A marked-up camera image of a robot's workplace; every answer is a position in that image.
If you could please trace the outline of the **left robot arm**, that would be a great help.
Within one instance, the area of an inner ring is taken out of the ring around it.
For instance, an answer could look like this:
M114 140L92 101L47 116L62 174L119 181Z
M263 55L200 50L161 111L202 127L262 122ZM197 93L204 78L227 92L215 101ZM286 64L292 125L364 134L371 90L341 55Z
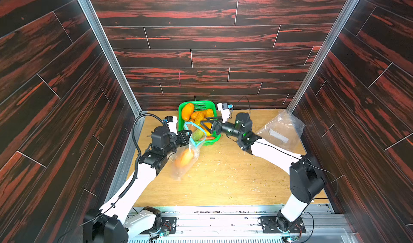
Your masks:
M146 187L159 175L169 156L190 145L191 134L191 130L171 131L165 125L155 128L151 144L136 159L134 173L110 200L85 215L82 241L126 243L142 232L157 233L161 228L159 210L145 207L133 217L128 216L129 212Z

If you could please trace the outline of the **green yellow mango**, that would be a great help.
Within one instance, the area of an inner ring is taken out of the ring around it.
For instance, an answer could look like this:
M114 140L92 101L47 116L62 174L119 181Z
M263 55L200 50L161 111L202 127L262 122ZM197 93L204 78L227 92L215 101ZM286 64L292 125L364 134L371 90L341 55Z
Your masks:
M200 129L195 130L191 135L191 139L194 141L200 141L204 137L205 137L205 133L203 130L200 130Z

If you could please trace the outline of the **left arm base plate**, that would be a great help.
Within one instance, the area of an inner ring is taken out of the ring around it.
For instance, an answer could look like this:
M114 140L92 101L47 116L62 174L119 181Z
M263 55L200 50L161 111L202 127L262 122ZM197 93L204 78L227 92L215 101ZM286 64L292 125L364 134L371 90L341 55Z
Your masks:
M150 234L176 234L177 218L161 217L155 221L154 228Z

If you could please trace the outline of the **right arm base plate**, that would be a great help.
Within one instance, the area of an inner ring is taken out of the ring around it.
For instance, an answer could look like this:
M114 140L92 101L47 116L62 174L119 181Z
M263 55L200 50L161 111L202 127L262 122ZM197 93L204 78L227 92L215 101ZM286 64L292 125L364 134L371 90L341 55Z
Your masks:
M261 226L264 234L303 234L306 232L306 228L301 217L295 221L289 221L288 219L279 216L261 216L258 218L258 224Z

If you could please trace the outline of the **clear zip-top bag blue zipper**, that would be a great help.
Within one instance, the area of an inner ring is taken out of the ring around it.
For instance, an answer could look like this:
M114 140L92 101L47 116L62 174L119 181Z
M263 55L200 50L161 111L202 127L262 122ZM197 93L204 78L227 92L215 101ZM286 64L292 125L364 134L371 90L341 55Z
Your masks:
M185 122L183 128L184 130L190 130L192 134L188 145L178 148L177 152L172 155L171 176L175 180L181 180L198 160L207 137L206 132L191 121Z

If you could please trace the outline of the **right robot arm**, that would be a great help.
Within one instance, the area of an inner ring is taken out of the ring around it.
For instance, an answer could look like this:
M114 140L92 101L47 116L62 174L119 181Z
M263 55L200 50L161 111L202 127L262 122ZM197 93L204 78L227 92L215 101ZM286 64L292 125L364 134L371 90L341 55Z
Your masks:
M307 206L325 187L326 178L317 167L316 159L308 154L287 151L255 134L250 116L245 112L238 113L234 123L222 117L213 117L201 121L201 126L211 134L223 133L234 137L243 151L267 160L289 175L291 196L275 218L277 229L289 233Z

